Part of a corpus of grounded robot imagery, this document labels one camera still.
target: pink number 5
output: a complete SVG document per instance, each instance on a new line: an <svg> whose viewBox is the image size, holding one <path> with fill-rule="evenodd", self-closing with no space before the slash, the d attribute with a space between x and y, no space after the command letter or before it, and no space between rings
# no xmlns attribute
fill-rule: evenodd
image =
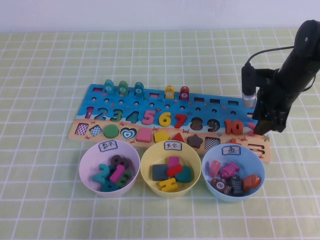
<svg viewBox="0 0 320 240"><path fill-rule="evenodd" d="M155 111L147 110L145 111L144 118L142 120L142 124L151 125L155 121Z"/></svg>

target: yellow number 6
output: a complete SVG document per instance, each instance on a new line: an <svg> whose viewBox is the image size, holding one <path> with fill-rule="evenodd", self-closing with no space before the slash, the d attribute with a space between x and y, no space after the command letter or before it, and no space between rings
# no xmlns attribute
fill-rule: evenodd
<svg viewBox="0 0 320 240"><path fill-rule="evenodd" d="M169 127L171 124L171 112L164 112L159 117L159 125L161 127Z"/></svg>

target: table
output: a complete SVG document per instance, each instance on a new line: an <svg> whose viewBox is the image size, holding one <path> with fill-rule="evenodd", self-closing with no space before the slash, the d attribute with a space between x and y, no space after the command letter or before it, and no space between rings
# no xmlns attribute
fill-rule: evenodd
<svg viewBox="0 0 320 240"><path fill-rule="evenodd" d="M94 143L67 139L92 83L241 97L248 57L296 31L0 34L0 239L320 239L320 81L269 134L264 187L241 203L217 201L202 177L182 198L157 197L141 176L121 198L96 196L78 174ZM289 52L252 63L276 69Z"/></svg>

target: pink fish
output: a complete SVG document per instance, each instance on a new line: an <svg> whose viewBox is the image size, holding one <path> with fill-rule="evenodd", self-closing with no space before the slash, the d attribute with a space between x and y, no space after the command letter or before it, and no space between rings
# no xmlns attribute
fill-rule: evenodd
<svg viewBox="0 0 320 240"><path fill-rule="evenodd" d="M233 161L229 165L225 166L221 171L221 177L223 179L231 178L236 172L240 170L240 167L235 164Z"/></svg>

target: shape puzzle board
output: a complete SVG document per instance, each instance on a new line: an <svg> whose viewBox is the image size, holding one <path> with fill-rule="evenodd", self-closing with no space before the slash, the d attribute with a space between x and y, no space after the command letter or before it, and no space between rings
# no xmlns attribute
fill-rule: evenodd
<svg viewBox="0 0 320 240"><path fill-rule="evenodd" d="M180 133L185 143L188 137L197 134L203 140L200 148L194 148L199 155L232 140L254 151L263 162L271 161L269 137L248 134L252 132L250 126L257 121L252 119L254 109L245 107L241 98L190 92L188 100L180 100L180 92L177 91L173 99L168 99L164 90L144 89L143 96L138 96L133 87L128 88L126 95L120 94L117 86L114 89L114 93L106 93L103 84L89 86L71 126L69 139L102 142L108 139L103 133L104 128L116 125L119 134L113 139L126 141L134 147L148 148L155 143L154 133L164 130L170 139ZM150 125L142 124L144 118L148 119L146 111L155 113ZM168 127L159 124L163 113L170 115ZM175 128L179 121L177 114L186 116L186 121L179 128ZM240 135L233 134L235 121L243 123ZM152 129L150 143L137 141L141 128Z"/></svg>

